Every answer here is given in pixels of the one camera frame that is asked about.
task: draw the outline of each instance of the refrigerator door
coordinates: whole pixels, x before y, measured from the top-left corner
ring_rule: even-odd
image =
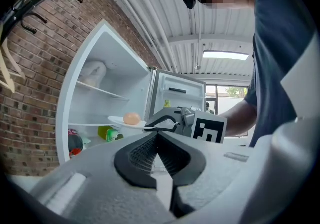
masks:
[[[152,74],[147,116],[163,107],[195,107],[205,110],[205,82],[184,75],[156,69]]]

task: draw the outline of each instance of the window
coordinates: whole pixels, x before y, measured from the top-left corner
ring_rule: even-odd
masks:
[[[209,108],[207,111],[210,112],[210,110],[212,110],[213,113],[217,115],[225,113],[237,103],[242,101],[247,92],[247,87],[207,85],[206,101],[207,103],[209,102]],[[239,134],[238,136],[248,136],[248,132]]]

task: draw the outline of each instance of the forearm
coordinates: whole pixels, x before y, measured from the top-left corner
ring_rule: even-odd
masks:
[[[236,136],[250,130],[256,123],[256,108],[242,100],[220,116],[228,119],[226,136]]]

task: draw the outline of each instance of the blue t-shirt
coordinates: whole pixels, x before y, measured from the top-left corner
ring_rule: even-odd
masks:
[[[250,146],[296,118],[280,82],[316,31],[302,0],[255,0],[254,11],[254,73],[245,97],[248,103],[257,107],[257,123]]]

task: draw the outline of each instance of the brick wall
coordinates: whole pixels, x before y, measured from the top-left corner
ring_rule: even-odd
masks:
[[[9,174],[43,176],[59,166],[55,118],[67,69],[90,31],[106,19],[151,66],[156,58],[131,21],[113,0],[46,0],[35,11],[44,24],[27,17],[32,33],[16,26],[8,37],[9,49],[27,80],[13,77],[16,93],[0,92],[0,153]]]

